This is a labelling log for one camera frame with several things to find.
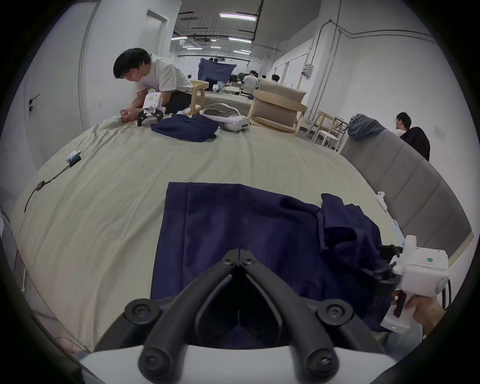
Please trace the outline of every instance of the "navy blue cloth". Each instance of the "navy blue cloth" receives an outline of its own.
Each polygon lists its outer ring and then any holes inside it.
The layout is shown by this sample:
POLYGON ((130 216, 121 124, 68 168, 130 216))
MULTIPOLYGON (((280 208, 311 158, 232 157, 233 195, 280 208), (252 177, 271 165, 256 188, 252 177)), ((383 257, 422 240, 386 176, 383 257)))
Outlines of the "navy blue cloth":
POLYGON ((236 64, 216 63, 214 61, 200 59, 198 80, 210 79, 228 83, 228 78, 236 66, 236 64))
POLYGON ((152 130, 179 140, 202 142, 215 139, 218 123, 202 115, 174 115, 152 125, 152 130))
POLYGON ((355 205, 323 193, 322 208, 241 184, 167 188, 151 298, 176 296, 227 251, 247 249, 298 295, 342 299, 374 330, 390 298, 358 284, 362 268, 386 267, 378 227, 355 205))

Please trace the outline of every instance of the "black jacket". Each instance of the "black jacket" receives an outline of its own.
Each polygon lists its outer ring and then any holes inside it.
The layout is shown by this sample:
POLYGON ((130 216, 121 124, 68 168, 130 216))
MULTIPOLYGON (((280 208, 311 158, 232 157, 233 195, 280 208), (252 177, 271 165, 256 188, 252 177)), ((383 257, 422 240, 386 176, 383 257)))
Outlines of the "black jacket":
POLYGON ((430 161, 430 142, 422 128, 412 127, 401 135, 400 139, 410 144, 410 146, 426 158, 427 161, 430 161))

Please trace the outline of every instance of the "door handle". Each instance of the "door handle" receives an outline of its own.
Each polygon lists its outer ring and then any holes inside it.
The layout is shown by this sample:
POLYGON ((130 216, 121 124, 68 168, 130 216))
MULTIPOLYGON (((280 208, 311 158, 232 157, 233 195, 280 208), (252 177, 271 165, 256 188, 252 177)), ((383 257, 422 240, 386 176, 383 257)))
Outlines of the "door handle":
POLYGON ((39 97, 39 96, 40 96, 40 93, 39 93, 37 96, 35 96, 34 98, 32 98, 32 99, 30 99, 30 100, 28 101, 28 112, 32 112, 32 111, 33 111, 32 102, 34 101, 34 99, 36 99, 36 98, 39 97))

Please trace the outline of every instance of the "electrical box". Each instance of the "electrical box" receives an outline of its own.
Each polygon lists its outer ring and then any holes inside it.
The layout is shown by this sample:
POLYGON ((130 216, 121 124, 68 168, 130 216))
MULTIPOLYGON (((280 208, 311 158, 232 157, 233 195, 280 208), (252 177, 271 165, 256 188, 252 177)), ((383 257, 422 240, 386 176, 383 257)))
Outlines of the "electrical box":
POLYGON ((305 77, 310 77, 313 71, 313 64, 305 64, 301 71, 301 74, 305 77))

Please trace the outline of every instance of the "vr headset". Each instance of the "vr headset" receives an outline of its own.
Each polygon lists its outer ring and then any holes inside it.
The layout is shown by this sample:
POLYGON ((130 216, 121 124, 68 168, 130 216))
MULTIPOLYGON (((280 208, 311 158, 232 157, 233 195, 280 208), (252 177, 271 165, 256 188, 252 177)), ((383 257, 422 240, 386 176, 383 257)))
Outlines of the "vr headset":
POLYGON ((248 117, 243 116, 238 109, 224 103, 215 103, 209 105, 205 109, 202 109, 200 114, 208 117, 209 119, 218 121, 218 125, 224 131, 239 132, 242 129, 250 126, 250 119, 248 117), (216 105, 222 105, 230 110, 221 111, 219 109, 212 108, 216 105))

